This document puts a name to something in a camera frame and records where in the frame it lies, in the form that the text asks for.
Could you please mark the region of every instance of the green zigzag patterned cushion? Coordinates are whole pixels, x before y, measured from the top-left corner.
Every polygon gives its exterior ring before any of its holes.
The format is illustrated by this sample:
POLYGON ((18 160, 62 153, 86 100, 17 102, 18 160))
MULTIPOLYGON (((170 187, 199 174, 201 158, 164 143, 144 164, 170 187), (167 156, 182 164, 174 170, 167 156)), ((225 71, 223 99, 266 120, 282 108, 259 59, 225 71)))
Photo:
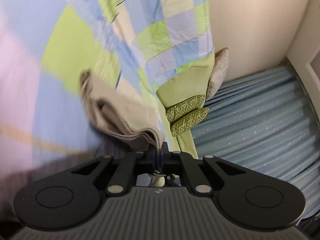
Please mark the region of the green zigzag patterned cushion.
POLYGON ((197 95, 171 106, 166 112, 168 121, 173 123, 184 115, 200 108, 204 103, 204 100, 205 95, 197 95))
POLYGON ((172 136, 178 136, 179 134, 191 129, 192 127, 200 123, 207 116, 208 112, 209 108, 204 107, 196 109, 179 119, 171 126, 172 136))

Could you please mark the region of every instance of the silver screw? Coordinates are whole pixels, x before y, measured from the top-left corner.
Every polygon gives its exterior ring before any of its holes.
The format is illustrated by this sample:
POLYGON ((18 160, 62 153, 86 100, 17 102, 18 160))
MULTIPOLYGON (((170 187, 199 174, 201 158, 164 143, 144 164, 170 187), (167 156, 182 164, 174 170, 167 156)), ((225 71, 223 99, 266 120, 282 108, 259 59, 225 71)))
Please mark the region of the silver screw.
POLYGON ((120 185, 112 185, 108 187, 108 191, 110 193, 121 193, 123 191, 123 187, 120 185))
POLYGON ((211 187, 208 185, 198 185, 196 186, 196 191, 199 193, 209 193, 211 191, 211 187))

